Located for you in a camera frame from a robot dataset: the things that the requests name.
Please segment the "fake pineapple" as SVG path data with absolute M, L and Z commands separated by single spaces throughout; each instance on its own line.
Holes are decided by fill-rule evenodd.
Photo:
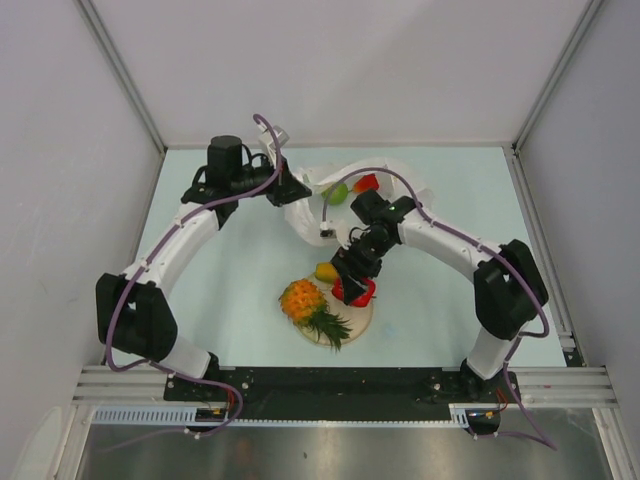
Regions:
M 338 315 L 329 312 L 325 294 L 316 284 L 308 279 L 293 281 L 284 289 L 278 302 L 294 326 L 324 333 L 330 340 L 331 349 L 341 350 L 341 340 L 348 337 L 348 329 Z

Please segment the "beige ceramic plate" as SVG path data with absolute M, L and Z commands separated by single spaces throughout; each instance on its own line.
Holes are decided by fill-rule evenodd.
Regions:
M 348 337 L 341 340 L 342 346 L 358 339 L 369 328 L 375 311 L 374 299 L 370 300 L 365 307 L 355 307 L 345 305 L 330 292 L 326 292 L 325 297 L 328 302 L 329 312 L 338 315 L 348 329 Z M 298 327 L 298 332 L 314 345 L 331 348 L 330 340 L 324 333 L 317 334 L 305 327 Z

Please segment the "fake mango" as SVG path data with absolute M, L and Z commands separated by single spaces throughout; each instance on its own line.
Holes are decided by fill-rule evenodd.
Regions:
M 323 262 L 316 265 L 314 276 L 323 283 L 334 284 L 339 278 L 339 273 L 331 263 Z

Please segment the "white plastic bag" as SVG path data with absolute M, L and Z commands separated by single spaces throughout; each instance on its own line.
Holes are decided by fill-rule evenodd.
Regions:
M 389 169 L 399 176 L 394 177 L 381 171 L 373 172 L 370 170 L 373 167 Z M 284 216 L 304 241 L 315 247 L 340 245 L 334 241 L 325 242 L 320 238 L 319 229 L 322 221 L 345 220 L 349 224 L 350 230 L 354 227 L 362 228 L 364 226 L 364 223 L 351 210 L 351 203 L 357 197 L 351 189 L 353 184 L 364 176 L 363 173 L 356 174 L 345 181 L 349 188 L 349 195 L 341 205 L 326 205 L 322 197 L 322 193 L 332 187 L 337 180 L 361 168 L 366 168 L 369 170 L 369 174 L 376 175 L 380 184 L 377 193 L 383 199 L 393 202 L 402 196 L 407 196 L 410 190 L 414 190 L 424 207 L 430 208 L 432 206 L 433 192 L 428 188 L 418 171 L 401 160 L 373 157 L 345 165 L 328 163 L 298 168 L 294 171 L 294 176 L 309 187 L 313 194 L 309 198 L 285 206 Z

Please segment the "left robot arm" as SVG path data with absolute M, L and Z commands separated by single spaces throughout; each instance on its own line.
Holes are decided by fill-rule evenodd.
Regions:
M 228 222 L 241 200 L 264 196 L 275 207 L 310 197 L 290 171 L 282 148 L 288 134 L 280 127 L 259 136 L 253 154 L 233 135 L 211 139 L 207 161 L 198 168 L 170 226 L 156 245 L 120 274 L 103 274 L 96 283 L 98 337 L 106 351 L 137 356 L 186 377 L 197 398 L 214 397 L 221 387 L 219 360 L 183 338 L 168 297 L 195 254 Z

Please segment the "fake red bell pepper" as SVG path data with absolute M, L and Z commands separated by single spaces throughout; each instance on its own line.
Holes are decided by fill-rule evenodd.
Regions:
M 369 305 L 376 291 L 376 284 L 371 279 L 364 279 L 363 283 L 356 284 L 356 293 L 353 298 L 345 298 L 344 288 L 340 279 L 337 279 L 332 288 L 331 294 L 335 299 L 344 305 L 354 308 L 364 308 Z

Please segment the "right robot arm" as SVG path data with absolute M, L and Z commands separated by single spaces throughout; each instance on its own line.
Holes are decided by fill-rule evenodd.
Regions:
M 352 202 L 351 209 L 364 224 L 364 232 L 339 247 L 331 260 L 344 304 L 353 305 L 364 295 L 366 282 L 378 276 L 383 257 L 398 245 L 433 256 L 471 282 L 480 330 L 460 367 L 461 388 L 469 399 L 484 401 L 496 391 L 522 338 L 532 334 L 527 328 L 530 321 L 542 322 L 537 337 L 549 335 L 550 322 L 543 310 L 549 294 L 525 243 L 484 243 L 436 220 L 410 196 L 390 202 L 368 190 Z

